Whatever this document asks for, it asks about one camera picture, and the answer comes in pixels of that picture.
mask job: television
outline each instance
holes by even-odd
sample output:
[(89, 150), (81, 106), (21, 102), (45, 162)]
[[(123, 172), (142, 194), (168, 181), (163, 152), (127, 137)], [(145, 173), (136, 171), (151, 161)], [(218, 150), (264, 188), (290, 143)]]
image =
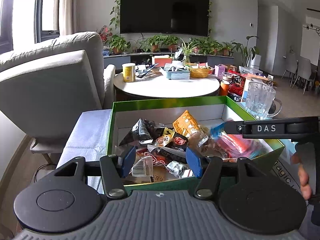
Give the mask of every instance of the television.
[(120, 33), (208, 36), (209, 0), (121, 0)]

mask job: glass pitcher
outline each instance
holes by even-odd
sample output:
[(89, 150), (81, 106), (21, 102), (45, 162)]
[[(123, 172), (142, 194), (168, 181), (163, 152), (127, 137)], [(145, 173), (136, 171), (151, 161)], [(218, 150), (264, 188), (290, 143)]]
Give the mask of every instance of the glass pitcher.
[[(272, 86), (252, 81), (249, 83), (245, 109), (257, 120), (274, 117), (279, 114), (282, 108), (281, 101), (276, 99), (275, 96), (276, 91)], [(268, 114), (273, 100), (277, 101), (280, 107), (273, 114)]]

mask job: human hand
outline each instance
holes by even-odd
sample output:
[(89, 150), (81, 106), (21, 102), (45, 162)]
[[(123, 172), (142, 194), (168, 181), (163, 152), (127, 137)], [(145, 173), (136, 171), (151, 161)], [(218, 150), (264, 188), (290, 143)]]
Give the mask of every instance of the human hand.
[(312, 191), (311, 187), (309, 185), (309, 175), (303, 168), (303, 165), (301, 163), (300, 157), (295, 153), (294, 155), (291, 156), (291, 163), (292, 164), (298, 164), (298, 176), (300, 180), (300, 190), (301, 194), (304, 197), (305, 200), (308, 200), (311, 197)]

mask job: pitcher handle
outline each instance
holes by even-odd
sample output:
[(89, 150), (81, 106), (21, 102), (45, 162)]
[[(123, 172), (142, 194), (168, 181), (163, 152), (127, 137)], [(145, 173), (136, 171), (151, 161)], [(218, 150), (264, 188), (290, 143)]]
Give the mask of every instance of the pitcher handle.
[(275, 98), (274, 101), (277, 101), (277, 102), (280, 104), (280, 107), (279, 107), (279, 109), (278, 109), (277, 111), (275, 111), (273, 114), (268, 114), (267, 117), (274, 117), (274, 116), (276, 116), (277, 114), (279, 114), (279, 112), (280, 112), (281, 109), (282, 109), (282, 102), (281, 102), (279, 99), (277, 99), (277, 98)]

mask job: sofa armrest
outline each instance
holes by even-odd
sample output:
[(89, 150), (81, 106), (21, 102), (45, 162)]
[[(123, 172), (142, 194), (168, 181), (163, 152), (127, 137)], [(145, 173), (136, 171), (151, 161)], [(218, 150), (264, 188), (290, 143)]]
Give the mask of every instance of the sofa armrest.
[(101, 109), (85, 50), (0, 73), (0, 110), (32, 137), (69, 136), (82, 112)]
[(105, 96), (103, 101), (103, 109), (112, 109), (114, 101), (113, 78), (115, 77), (116, 67), (108, 65), (103, 72)]

